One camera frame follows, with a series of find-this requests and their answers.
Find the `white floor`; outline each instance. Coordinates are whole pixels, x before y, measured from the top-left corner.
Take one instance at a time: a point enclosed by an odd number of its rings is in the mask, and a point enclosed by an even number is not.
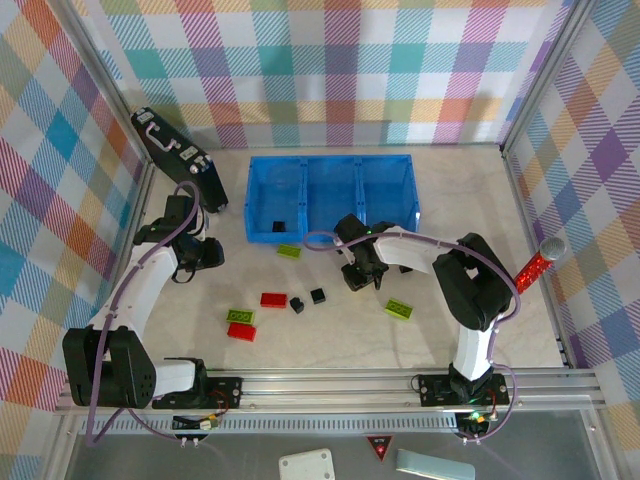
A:
[[[300,260],[276,255],[275,245],[249,244],[243,219],[248,165],[254,155],[412,155],[422,216],[420,231],[455,240],[481,234],[513,275],[529,257],[511,189],[496,147],[341,148],[227,150],[212,155],[229,197],[211,216],[209,236],[218,238],[226,262],[198,272],[187,285],[168,282],[144,333],[151,358],[194,356],[210,367],[446,367],[457,343],[458,324],[438,282],[393,267],[382,289],[353,293],[342,279],[344,257],[303,251]],[[175,184],[158,172],[145,220],[164,209]],[[327,301],[314,305],[309,291],[322,287]],[[286,292],[305,302],[300,315],[260,307],[262,292]],[[390,297],[414,307],[409,322],[384,313]],[[501,328],[496,361],[515,367],[561,366],[540,288],[522,297],[522,312]],[[227,337],[230,308],[255,310],[256,340]]]

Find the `plaid wallpaper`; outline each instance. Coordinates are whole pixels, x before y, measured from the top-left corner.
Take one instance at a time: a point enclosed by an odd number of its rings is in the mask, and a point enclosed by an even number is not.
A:
[[[241,148],[495,142],[572,1],[74,3],[132,109]]]
[[[0,479],[30,479],[142,164],[44,0],[0,1],[0,61]]]
[[[578,366],[593,367],[640,478],[640,0],[602,0],[515,148]]]

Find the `blue plastic bin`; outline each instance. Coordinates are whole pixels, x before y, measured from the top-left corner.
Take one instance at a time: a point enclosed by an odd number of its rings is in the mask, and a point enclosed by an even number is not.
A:
[[[389,221],[418,230],[420,204],[409,155],[253,157],[245,228],[256,243],[298,243],[333,231],[353,213],[368,225]],[[286,232],[273,232],[273,222]],[[328,237],[313,240],[329,242]]]

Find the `briefcase handle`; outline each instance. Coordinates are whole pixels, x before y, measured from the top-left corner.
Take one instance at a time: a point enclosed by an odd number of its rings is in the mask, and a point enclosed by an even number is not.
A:
[[[172,138],[171,141],[165,147],[164,145],[162,145],[162,142],[160,142],[160,140],[158,140],[156,137],[151,135],[151,131],[152,130],[155,130],[155,131],[160,130],[160,127],[158,127],[155,122],[150,122],[149,123],[149,126],[147,127],[147,131],[145,133],[147,134],[147,138],[149,140],[151,140],[153,143],[155,143],[156,146],[160,150],[162,150],[163,152],[168,152],[169,150],[171,150],[174,147],[175,148],[180,148],[180,144],[178,142],[176,142],[175,138]]]

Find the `light blue object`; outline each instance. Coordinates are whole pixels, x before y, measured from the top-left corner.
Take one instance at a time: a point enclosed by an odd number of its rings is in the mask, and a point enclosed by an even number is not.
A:
[[[398,450],[396,470],[438,480],[475,480],[476,469],[469,463]]]
[[[253,157],[244,221],[254,243],[299,243],[347,214],[417,232],[420,203],[410,155]],[[285,222],[285,232],[273,232]],[[328,237],[312,239],[330,242]]]

